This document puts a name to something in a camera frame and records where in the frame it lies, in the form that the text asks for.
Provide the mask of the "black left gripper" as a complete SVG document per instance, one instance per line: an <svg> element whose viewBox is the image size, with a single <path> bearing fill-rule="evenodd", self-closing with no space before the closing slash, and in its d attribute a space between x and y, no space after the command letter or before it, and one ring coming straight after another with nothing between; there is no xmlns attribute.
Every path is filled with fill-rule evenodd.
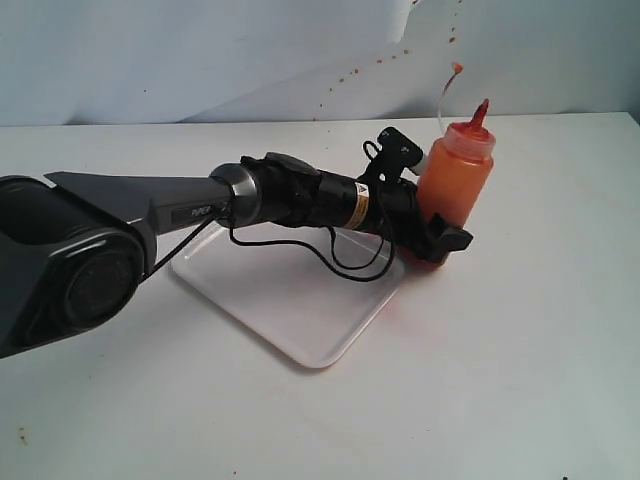
<svg viewBox="0 0 640 480"><path fill-rule="evenodd" d="M473 235L452 225L439 213L425 214L416 200L417 187L408 180L396 183L360 176L358 184L368 187L366 213L351 230L378 234L417 260L443 263L449 253L464 251Z"/></svg>

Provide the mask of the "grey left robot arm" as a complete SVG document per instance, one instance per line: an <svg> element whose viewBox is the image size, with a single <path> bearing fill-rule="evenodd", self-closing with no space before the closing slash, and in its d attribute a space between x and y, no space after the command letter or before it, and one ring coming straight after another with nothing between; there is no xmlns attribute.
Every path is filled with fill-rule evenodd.
<svg viewBox="0 0 640 480"><path fill-rule="evenodd" d="M466 249L471 235L426 216L401 167L358 178L294 157L243 157L206 177L54 172L1 180L1 354L10 357L93 330L164 266L157 240L212 223L263 223L379 236L426 261Z"/></svg>

